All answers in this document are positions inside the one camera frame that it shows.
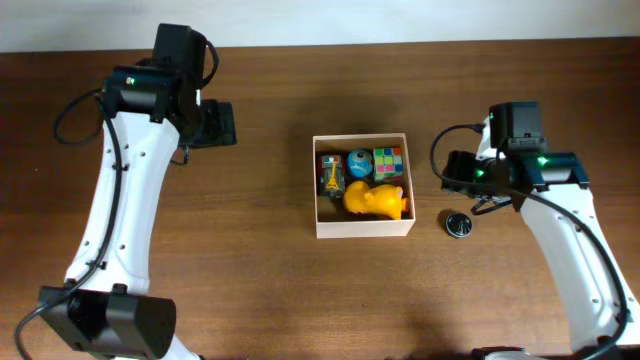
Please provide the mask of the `black round spider toy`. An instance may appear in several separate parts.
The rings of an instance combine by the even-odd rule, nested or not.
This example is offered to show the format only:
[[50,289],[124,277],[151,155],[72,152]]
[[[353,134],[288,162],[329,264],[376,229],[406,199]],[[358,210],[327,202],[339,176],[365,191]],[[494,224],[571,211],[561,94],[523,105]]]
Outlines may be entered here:
[[444,222],[444,227],[449,236],[464,238],[471,234],[473,223],[471,218],[464,213],[450,213]]

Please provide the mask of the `colourful puzzle cube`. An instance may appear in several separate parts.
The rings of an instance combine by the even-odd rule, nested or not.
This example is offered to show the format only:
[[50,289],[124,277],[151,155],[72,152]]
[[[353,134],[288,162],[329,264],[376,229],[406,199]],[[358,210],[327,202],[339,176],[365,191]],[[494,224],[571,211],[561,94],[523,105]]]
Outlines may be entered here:
[[404,162],[400,147],[375,148],[373,150],[374,180],[398,183],[404,175]]

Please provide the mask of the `yellow toy animal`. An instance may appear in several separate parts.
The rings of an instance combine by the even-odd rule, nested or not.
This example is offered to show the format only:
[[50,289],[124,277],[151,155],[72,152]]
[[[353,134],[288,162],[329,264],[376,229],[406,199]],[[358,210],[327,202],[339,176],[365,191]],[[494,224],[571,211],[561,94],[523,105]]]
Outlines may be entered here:
[[364,181],[350,184],[344,193],[343,203],[347,211],[355,214],[374,214],[400,220],[409,211],[409,199],[403,188],[383,184],[371,188]]

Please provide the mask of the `blue white toy ball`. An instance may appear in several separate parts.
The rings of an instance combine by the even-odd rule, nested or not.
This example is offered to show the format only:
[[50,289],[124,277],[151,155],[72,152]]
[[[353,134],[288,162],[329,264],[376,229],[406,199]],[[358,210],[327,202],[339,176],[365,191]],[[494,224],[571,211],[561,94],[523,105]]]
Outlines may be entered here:
[[347,157],[347,170],[356,179],[362,179],[373,172],[373,157],[363,149],[351,151]]

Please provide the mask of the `grey red toy truck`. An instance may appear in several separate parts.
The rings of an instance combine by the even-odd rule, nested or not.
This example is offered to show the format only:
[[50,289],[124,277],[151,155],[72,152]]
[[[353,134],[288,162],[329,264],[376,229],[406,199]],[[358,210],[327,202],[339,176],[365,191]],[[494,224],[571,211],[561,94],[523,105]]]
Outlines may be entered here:
[[341,155],[322,155],[317,162],[317,192],[320,196],[339,199],[345,193],[345,165]]

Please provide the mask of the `pink cardboard box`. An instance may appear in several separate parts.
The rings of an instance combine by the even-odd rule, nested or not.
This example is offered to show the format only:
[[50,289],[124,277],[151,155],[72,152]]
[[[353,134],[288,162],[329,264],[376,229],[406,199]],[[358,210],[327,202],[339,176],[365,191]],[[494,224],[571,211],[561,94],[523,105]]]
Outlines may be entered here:
[[[404,162],[404,175],[400,182],[377,182],[373,172],[362,179],[353,178],[347,170],[347,157],[355,149],[367,150],[373,157],[375,148],[400,147]],[[343,197],[332,199],[320,196],[317,192],[317,162],[322,155],[341,155],[345,165],[346,188],[355,181],[364,181],[371,188],[383,184],[390,184],[403,188],[404,197],[409,199],[409,211],[402,214],[400,220],[392,220],[387,216],[374,214],[355,214],[346,210]],[[353,238],[353,237],[388,237],[405,236],[416,220],[413,184],[411,179],[409,154],[406,136],[403,133],[388,134],[354,134],[354,135],[325,135],[313,138],[314,165],[314,200],[316,237]]]

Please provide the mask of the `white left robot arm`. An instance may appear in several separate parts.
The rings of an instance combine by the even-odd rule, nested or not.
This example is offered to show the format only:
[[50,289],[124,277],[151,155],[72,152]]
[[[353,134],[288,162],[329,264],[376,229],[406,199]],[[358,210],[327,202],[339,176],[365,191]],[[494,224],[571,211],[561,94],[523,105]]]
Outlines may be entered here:
[[152,297],[149,253],[165,173],[176,152],[236,143],[229,103],[205,100],[216,61],[186,25],[161,24],[150,57],[118,66],[92,92],[104,143],[88,223],[60,287],[40,290],[36,315],[71,349],[98,359],[189,359],[177,309]]

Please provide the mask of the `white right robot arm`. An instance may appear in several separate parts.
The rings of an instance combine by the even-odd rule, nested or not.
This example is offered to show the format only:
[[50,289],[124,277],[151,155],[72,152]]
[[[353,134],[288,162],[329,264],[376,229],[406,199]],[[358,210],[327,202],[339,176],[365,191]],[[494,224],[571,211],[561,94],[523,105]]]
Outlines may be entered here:
[[617,265],[596,215],[590,180],[573,152],[551,152],[535,102],[491,106],[476,152],[452,151],[435,175],[475,215],[507,206],[541,248],[569,325],[575,359],[636,359],[639,299]]

